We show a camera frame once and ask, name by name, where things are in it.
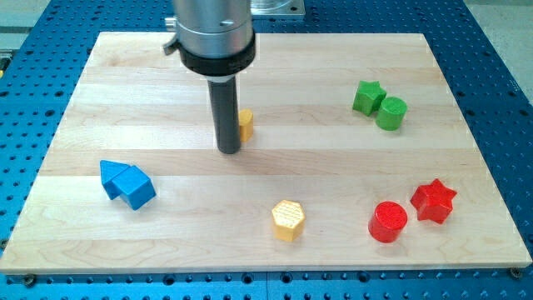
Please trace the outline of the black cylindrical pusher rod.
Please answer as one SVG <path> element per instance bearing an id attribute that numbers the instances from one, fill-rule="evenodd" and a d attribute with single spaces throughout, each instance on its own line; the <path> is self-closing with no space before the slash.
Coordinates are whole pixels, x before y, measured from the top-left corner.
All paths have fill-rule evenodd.
<path id="1" fill-rule="evenodd" d="M 207 79 L 212 106 L 217 147 L 225 154 L 237 153 L 241 147 L 237 84 L 234 76 Z"/>

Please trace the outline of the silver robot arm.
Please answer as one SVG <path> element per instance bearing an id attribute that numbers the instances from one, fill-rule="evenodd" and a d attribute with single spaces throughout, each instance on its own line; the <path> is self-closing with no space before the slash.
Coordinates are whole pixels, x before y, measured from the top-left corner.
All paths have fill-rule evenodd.
<path id="1" fill-rule="evenodd" d="M 218 150 L 241 148 L 236 75 L 256 54 L 251 3 L 247 0 L 173 0 L 165 19 L 173 38 L 163 52 L 179 52 L 182 64 L 207 80 Z"/>

